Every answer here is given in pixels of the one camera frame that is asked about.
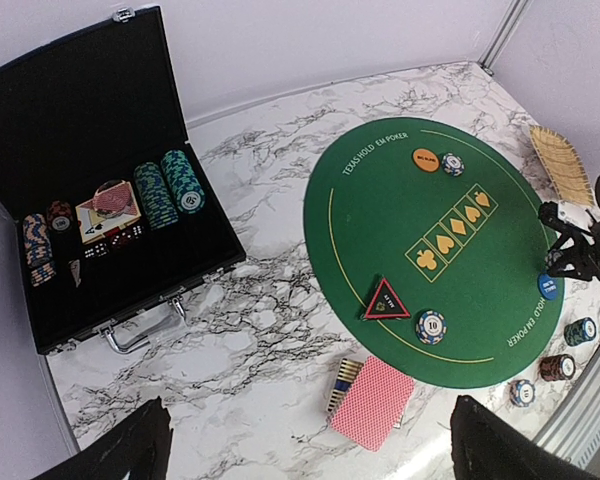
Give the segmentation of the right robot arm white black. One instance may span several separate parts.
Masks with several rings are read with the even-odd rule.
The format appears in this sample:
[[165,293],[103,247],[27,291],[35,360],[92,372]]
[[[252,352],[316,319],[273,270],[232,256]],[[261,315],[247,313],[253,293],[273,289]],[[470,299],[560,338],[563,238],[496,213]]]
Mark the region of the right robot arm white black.
[[[595,183],[595,196],[600,207],[600,176]],[[553,278],[600,280],[600,221],[592,219],[589,230],[559,218],[559,205],[544,202],[538,209],[541,223],[558,233],[545,258],[546,273]]]

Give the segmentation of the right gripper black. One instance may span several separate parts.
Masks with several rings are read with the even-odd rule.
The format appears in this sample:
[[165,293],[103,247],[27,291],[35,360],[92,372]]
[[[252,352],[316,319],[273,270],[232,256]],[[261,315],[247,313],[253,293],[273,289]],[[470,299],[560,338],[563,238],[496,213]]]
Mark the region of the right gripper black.
[[557,214],[554,201],[538,208],[540,222],[558,234],[545,258],[546,273],[553,278],[600,280],[600,221],[585,229],[561,221]]

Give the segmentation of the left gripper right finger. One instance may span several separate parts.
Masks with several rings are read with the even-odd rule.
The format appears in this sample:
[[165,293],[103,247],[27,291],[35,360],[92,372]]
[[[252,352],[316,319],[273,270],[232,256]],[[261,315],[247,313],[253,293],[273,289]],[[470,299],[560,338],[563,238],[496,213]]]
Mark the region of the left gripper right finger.
[[450,419],[457,479],[592,479],[538,447],[469,395],[457,397]]

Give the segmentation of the black red triangle dealer button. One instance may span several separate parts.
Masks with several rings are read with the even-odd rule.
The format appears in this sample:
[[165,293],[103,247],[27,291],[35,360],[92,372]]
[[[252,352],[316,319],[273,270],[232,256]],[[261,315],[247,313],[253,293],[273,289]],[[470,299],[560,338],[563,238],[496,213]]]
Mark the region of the black red triangle dealer button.
[[390,282],[381,277],[372,291],[372,296],[364,309],[364,320],[408,319],[408,311]]

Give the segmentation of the blue small blind button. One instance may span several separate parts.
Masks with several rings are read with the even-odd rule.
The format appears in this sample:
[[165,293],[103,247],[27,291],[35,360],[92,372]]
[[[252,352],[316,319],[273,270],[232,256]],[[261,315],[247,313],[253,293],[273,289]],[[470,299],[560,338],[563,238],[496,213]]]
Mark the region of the blue small blind button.
[[562,302],[564,300],[564,280],[552,277],[547,272],[541,272],[537,277],[537,287],[540,295],[546,301]]

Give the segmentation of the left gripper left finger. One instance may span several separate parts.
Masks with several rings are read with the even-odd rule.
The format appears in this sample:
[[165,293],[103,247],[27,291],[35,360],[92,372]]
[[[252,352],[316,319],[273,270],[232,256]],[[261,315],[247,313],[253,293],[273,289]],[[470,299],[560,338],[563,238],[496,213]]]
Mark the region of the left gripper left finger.
[[160,479],[167,477],[173,430],[156,397],[77,455],[40,474],[40,479]]

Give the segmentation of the blue white chip stack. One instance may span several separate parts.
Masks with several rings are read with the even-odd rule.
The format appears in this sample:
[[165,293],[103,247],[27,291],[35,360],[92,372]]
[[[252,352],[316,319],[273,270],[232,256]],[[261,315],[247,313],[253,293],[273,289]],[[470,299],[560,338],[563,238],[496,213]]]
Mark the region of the blue white chip stack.
[[513,405],[526,408],[535,401],[535,386],[528,379],[513,381],[509,386],[509,398]]

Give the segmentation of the orange big blind button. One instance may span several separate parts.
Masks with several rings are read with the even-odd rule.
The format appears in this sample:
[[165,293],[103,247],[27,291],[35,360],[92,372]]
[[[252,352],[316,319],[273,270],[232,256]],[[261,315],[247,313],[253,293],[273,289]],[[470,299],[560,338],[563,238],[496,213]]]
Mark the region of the orange big blind button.
[[433,173],[440,168],[438,156],[431,150],[418,148],[413,151],[412,159],[414,164],[422,171]]

